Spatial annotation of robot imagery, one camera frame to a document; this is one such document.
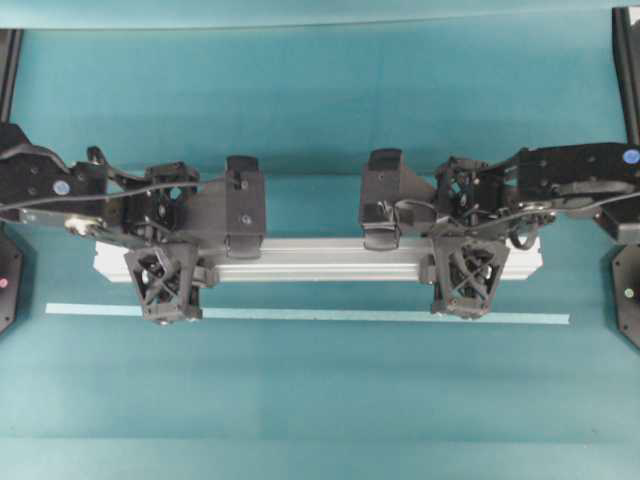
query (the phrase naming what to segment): teal surface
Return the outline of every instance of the teal surface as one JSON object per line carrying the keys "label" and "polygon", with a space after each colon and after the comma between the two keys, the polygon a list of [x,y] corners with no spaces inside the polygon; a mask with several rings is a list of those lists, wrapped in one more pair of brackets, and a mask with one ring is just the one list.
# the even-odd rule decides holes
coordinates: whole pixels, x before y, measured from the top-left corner
{"label": "teal surface", "polygon": [[[609,12],[228,32],[28,32],[14,120],[69,162],[87,144],[141,168],[207,172],[254,154],[273,236],[358,235],[367,152],[450,153],[623,140]],[[309,177],[302,173],[324,173]],[[589,222],[542,236],[545,266],[500,312],[569,326],[45,315],[134,304],[91,242],[14,227],[21,315],[0,338],[8,479],[636,479],[639,355],[615,329]],[[220,285],[206,306],[421,310],[416,284]]]}
{"label": "teal surface", "polygon": [[184,29],[416,21],[606,10],[615,0],[3,0],[3,28]]}

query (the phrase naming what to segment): blue sticker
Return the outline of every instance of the blue sticker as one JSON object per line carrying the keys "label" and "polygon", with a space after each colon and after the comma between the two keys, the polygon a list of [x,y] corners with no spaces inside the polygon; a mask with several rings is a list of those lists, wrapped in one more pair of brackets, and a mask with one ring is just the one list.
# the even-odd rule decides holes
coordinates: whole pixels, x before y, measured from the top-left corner
{"label": "blue sticker", "polygon": [[640,161],[640,152],[635,148],[632,148],[631,150],[624,152],[622,159],[629,165],[634,165]]}

